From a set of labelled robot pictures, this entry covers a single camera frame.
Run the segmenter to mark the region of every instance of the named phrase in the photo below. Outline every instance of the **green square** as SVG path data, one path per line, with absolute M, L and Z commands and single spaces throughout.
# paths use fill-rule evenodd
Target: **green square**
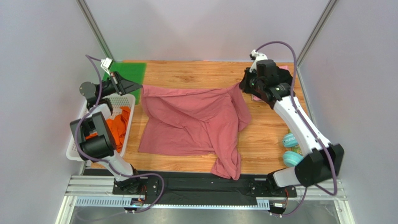
M 144 81 L 145 69 L 147 67 L 146 63 L 124 63 L 124 62 L 114 62 L 111 66 L 111 71 L 117 71 L 123 78 L 142 84 Z M 105 80 L 109 77 L 107 73 L 105 73 L 102 80 Z M 141 90 L 136 90 L 132 93 L 135 97 L 135 104 L 137 105 L 140 102 Z

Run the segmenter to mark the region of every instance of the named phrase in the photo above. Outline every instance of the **white wall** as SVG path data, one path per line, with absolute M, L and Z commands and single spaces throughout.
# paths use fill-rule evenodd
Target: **white wall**
M 65 152 L 85 54 L 103 53 L 73 0 L 3 0 L 0 27 L 0 222 L 52 224 L 80 167 Z
M 355 220 L 398 219 L 398 1 L 341 0 L 300 68 L 318 128 L 345 149 Z
M 328 0 L 86 0 L 116 60 L 248 61 L 269 41 L 299 53 Z M 267 47 L 292 61 L 283 46 Z

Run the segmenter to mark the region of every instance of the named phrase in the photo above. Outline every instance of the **wooden tabletop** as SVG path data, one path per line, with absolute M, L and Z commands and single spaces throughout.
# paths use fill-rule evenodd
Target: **wooden tabletop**
M 250 62 L 207 61 L 144 61 L 147 63 L 144 84 L 166 88 L 226 88 L 240 82 Z M 292 63 L 287 65 L 293 72 Z M 306 109 L 299 80 L 294 88 L 303 108 Z M 242 173 L 267 174 L 285 168 L 282 155 L 286 151 L 282 138 L 287 134 L 284 121 L 264 102 L 243 98 L 252 115 L 251 123 L 239 133 L 238 150 L 242 155 Z M 124 159 L 138 170 L 210 172 L 217 155 L 166 156 L 139 153 L 138 147 L 148 116 L 142 105 L 135 105 L 128 146 Z

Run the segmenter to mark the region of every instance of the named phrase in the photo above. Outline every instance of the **white laundry basket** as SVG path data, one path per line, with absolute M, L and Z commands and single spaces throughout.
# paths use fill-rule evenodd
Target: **white laundry basket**
M 114 110 L 110 117 L 111 119 L 114 119 L 117 115 L 121 114 L 122 110 L 120 109 L 120 107 L 122 107 L 122 106 L 128 106 L 131 110 L 130 116 L 128 118 L 126 137 L 124 138 L 123 148 L 121 149 L 121 152 L 120 152 L 120 156 L 123 157 L 124 154 L 126 153 L 128 134 L 130 133 L 131 121 L 133 119 L 135 97 L 131 94 L 126 94 L 123 96 L 119 96 L 117 94 L 112 94 L 112 95 L 109 95 L 109 97 L 107 97 L 107 98 L 109 98 L 111 100 L 111 104 L 112 104 L 112 107 Z M 79 117 L 81 118 L 87 112 L 88 112 L 88 110 L 84 106 L 84 109 L 80 113 Z M 79 156 L 78 149 L 76 148 L 75 140 L 74 140 L 73 136 L 71 137 L 71 140 L 69 141 L 68 149 L 66 150 L 66 157 L 70 160 L 83 161 L 82 158 Z

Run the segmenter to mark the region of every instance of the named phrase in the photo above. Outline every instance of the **red fabric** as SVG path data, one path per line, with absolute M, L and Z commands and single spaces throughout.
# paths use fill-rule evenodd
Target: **red fabric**
M 144 85 L 149 121 L 139 151 L 163 155 L 216 153 L 211 172 L 239 179 L 238 131 L 251 121 L 239 84 L 226 89 L 165 89 Z

